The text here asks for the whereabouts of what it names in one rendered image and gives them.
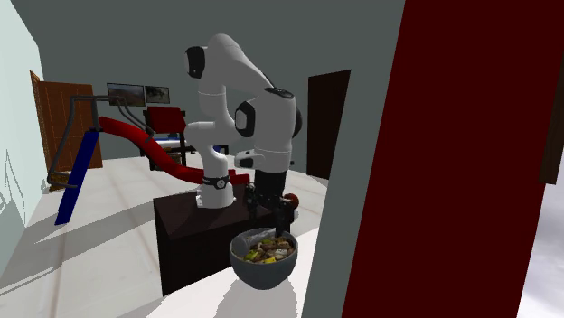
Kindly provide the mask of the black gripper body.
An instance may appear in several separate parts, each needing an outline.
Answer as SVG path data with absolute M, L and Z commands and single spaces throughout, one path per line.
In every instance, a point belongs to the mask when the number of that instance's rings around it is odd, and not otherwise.
M 283 197 L 287 172 L 267 173 L 256 170 L 254 175 L 255 197 L 259 205 L 265 208 L 277 208 Z

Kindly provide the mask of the dark robot stand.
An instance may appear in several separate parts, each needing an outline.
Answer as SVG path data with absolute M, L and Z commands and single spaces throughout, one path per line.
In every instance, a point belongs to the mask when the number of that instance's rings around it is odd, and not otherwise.
M 257 219 L 249 218 L 245 189 L 236 185 L 236 201 L 218 210 L 199 208 L 194 192 L 153 200 L 163 295 L 231 267 L 230 243 L 240 233 L 276 229 L 273 208 L 258 205 Z

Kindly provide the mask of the grey bowl with food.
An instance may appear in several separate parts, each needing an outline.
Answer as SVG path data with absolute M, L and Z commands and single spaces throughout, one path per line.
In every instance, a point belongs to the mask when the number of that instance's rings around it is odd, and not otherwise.
M 274 228 L 258 228 L 237 235 L 230 243 L 230 264 L 247 285 L 268 290 L 280 285 L 293 272 L 298 242 L 289 232 L 275 237 Z

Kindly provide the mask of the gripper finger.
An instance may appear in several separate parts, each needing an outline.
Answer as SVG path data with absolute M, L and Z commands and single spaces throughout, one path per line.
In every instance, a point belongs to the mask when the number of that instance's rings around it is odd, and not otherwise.
M 247 203 L 249 218 L 253 221 L 255 221 L 258 216 L 259 199 L 260 196 L 256 191 L 255 185 L 253 183 L 248 183 L 245 189 L 245 201 Z
M 284 232 L 290 231 L 294 210 L 294 204 L 289 199 L 279 199 L 278 203 L 274 205 L 273 212 L 276 217 L 276 238 L 282 237 Z

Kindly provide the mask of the red slide with blue ladder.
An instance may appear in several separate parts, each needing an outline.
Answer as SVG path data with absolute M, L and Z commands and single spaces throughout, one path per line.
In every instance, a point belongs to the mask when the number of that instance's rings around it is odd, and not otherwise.
M 66 127 L 61 136 L 61 141 L 59 142 L 56 153 L 52 158 L 51 166 L 48 170 L 48 184 L 54 185 L 56 183 L 52 179 L 52 176 L 54 174 L 59 174 L 56 170 L 56 166 L 73 125 L 75 103 L 77 101 L 88 101 L 90 103 L 93 127 L 86 131 L 81 139 L 80 147 L 71 172 L 67 174 L 69 181 L 67 183 L 59 184 L 65 189 L 65 191 L 61 199 L 57 217 L 54 221 L 56 226 L 64 225 L 71 220 L 71 215 L 78 200 L 81 186 L 85 179 L 86 172 L 89 169 L 89 162 L 93 156 L 94 148 L 99 140 L 99 134 L 102 132 L 125 138 L 134 143 L 140 150 L 147 154 L 150 160 L 154 161 L 164 170 L 164 172 L 176 179 L 195 184 L 202 184 L 204 181 L 204 172 L 202 169 L 176 164 L 173 159 L 170 158 L 164 148 L 154 140 L 154 131 L 152 128 L 145 125 L 140 119 L 134 116 L 123 98 L 117 98 L 118 110 L 129 121 L 128 123 L 109 117 L 101 117 L 98 113 L 97 103 L 99 101 L 110 101 L 112 99 L 112 96 L 100 95 L 73 95 L 70 97 L 69 116 Z

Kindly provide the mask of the large wall picture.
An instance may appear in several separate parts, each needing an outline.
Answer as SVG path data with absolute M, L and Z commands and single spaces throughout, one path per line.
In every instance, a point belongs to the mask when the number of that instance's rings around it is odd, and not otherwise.
M 129 107 L 144 107 L 146 105 L 145 88 L 141 85 L 108 83 L 110 96 L 122 97 Z

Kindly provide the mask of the dark doorway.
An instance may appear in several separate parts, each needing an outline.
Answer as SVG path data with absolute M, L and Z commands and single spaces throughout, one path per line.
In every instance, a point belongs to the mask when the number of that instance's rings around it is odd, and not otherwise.
M 308 79 L 306 173 L 329 180 L 351 71 Z

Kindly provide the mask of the red chair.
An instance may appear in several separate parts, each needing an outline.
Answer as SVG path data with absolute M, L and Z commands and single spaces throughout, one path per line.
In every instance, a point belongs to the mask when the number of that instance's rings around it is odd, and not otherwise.
M 143 111 L 153 138 L 176 164 L 186 166 L 188 146 L 185 142 L 185 112 L 179 107 L 152 106 Z

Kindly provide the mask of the small wall picture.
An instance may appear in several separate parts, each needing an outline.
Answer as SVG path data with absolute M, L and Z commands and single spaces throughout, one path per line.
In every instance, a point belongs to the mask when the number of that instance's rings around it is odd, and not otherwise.
M 145 86 L 146 102 L 156 104 L 169 104 L 170 89 L 168 87 Z

